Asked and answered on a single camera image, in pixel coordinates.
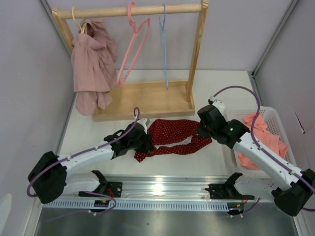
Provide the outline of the red polka dot cloth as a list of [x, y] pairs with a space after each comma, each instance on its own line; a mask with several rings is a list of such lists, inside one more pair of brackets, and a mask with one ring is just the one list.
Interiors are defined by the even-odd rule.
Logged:
[[134, 158], [140, 163], [147, 157], [155, 155], [193, 154], [212, 142], [212, 139], [197, 134], [198, 127], [199, 122], [194, 120], [157, 119], [148, 128], [154, 146], [153, 151], [136, 152]]

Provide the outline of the pink pleated skirt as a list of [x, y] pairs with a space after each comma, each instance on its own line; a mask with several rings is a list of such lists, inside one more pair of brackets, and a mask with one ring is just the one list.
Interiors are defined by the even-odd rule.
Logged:
[[118, 50], [102, 18], [87, 18], [80, 25], [86, 25], [87, 32], [78, 33], [72, 41], [75, 107], [82, 115], [92, 116], [112, 102], [109, 93], [117, 84]]

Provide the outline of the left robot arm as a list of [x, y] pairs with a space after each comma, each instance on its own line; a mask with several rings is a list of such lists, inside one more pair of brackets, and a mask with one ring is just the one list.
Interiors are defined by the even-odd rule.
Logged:
[[77, 153], [56, 155], [49, 151], [42, 155], [28, 175], [27, 195], [38, 197], [41, 203], [48, 204], [62, 195], [78, 194], [80, 197], [114, 196], [106, 177], [93, 166], [117, 157], [128, 151], [150, 153], [154, 150], [143, 118], [106, 136], [101, 142]]

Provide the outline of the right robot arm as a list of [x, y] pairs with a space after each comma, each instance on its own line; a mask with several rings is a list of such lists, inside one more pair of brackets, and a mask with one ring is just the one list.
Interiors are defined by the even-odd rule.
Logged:
[[200, 118], [198, 134], [212, 138], [219, 144], [245, 155], [271, 179], [247, 180], [240, 176], [225, 185], [225, 194], [230, 198], [249, 194], [274, 201], [275, 205], [289, 216], [297, 216], [315, 193], [315, 173], [300, 168], [276, 155], [236, 119], [226, 121], [220, 110], [207, 105], [197, 112]]

